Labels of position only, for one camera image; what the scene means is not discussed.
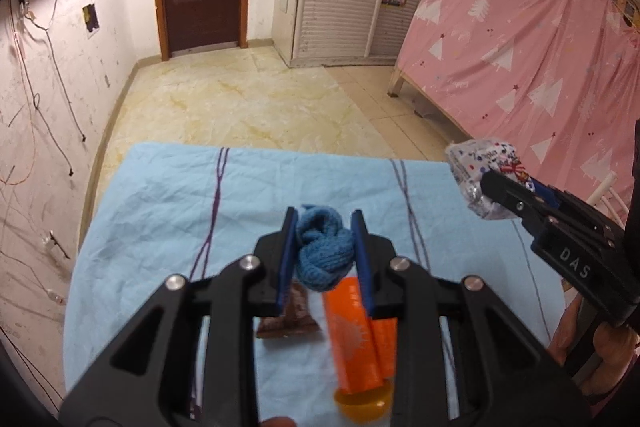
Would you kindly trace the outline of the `person's right hand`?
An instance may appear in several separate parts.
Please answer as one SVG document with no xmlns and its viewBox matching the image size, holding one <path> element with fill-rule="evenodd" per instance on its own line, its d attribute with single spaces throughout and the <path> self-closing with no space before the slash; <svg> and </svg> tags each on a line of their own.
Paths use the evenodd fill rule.
<svg viewBox="0 0 640 427">
<path fill-rule="evenodd" d="M 566 307 L 552 337 L 548 351 L 559 365 L 564 364 L 576 336 L 581 306 L 582 296 L 577 294 Z M 614 327 L 608 323 L 598 326 L 593 335 L 593 348 L 601 362 L 579 385 L 586 397 L 606 395 L 623 380 L 634 361 L 637 341 L 638 335 L 627 326 Z"/>
</svg>

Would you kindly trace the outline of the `person's left hand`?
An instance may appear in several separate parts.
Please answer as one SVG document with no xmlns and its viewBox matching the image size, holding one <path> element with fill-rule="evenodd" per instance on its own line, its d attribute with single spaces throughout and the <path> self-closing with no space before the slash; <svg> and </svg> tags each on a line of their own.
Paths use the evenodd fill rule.
<svg viewBox="0 0 640 427">
<path fill-rule="evenodd" d="M 296 422 L 286 416 L 268 418 L 260 423 L 260 427 L 296 427 Z"/>
</svg>

